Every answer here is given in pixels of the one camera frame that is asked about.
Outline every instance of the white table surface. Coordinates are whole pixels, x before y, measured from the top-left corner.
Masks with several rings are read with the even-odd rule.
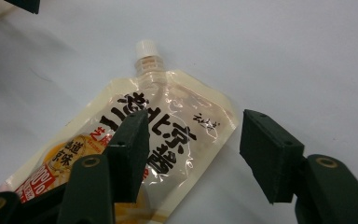
[[[358,178],[358,1],[41,0],[0,20],[0,184],[114,77],[133,77],[151,38],[242,110],[266,113]],[[241,128],[167,223],[296,223],[240,156]]]

